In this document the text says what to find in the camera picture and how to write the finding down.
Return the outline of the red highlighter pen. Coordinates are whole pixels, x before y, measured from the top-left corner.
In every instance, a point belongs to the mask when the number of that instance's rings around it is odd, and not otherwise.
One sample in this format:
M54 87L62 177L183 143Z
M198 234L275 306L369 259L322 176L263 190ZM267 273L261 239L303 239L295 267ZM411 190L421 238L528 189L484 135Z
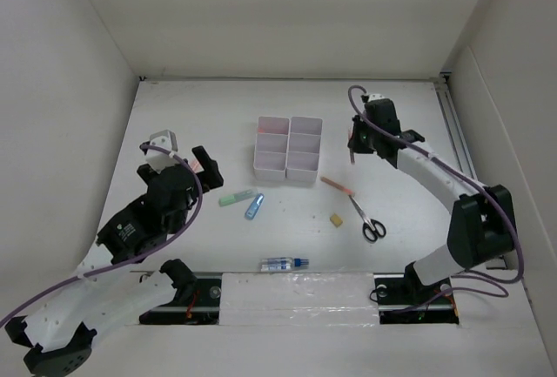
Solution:
M271 120L269 123L261 123L258 125L258 133L287 135L289 131L289 123L280 123Z

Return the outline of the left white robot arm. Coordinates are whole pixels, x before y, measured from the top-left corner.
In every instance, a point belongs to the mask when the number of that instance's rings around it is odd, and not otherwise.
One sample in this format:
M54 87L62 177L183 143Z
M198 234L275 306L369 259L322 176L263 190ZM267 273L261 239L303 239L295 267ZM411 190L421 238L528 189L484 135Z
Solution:
M174 147L149 141L140 148L146 162L138 176L145 193L98 231L74 276L24 302L30 306L44 300L36 312L24 315L18 307L1 321L10 340L27 347L23 362L33 376L67 376L110 332L152 308L181 305L197 296L198 279L180 259L165 261L117 296L107 295L131 269L183 234L199 215L205 193L224 184L217 161L202 146L192 150L200 172Z

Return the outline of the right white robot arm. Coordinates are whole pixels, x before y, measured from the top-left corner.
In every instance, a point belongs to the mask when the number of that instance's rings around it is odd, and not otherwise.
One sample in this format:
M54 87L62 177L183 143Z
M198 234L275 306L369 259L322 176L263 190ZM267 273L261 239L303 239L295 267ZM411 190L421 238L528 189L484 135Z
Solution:
M404 295L421 302L434 286L459 274L501 284L477 267L509 252L523 256L510 191L468 177L440 158L421 134L402 130L391 99L363 92L352 108L351 153L377 155L426 188L450 215L445 243L406 266L399 286Z

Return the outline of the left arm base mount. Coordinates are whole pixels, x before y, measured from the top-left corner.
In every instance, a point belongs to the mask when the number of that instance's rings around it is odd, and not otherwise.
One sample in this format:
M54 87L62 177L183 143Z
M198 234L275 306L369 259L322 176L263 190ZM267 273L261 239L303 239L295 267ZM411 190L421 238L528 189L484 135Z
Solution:
M139 316L141 325L209 326L219 322L222 295L221 273L194 273L183 261L164 262L161 273L169 273L175 288L173 299Z

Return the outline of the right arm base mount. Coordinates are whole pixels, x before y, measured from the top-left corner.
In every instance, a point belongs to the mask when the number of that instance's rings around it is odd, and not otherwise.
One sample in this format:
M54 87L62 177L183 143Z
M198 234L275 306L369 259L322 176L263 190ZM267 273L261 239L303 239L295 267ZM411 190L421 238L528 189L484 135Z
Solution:
M379 309L380 325L419 325L460 323L458 309L451 293L450 279L444 279L418 291L404 287L402 274L378 274L369 299Z

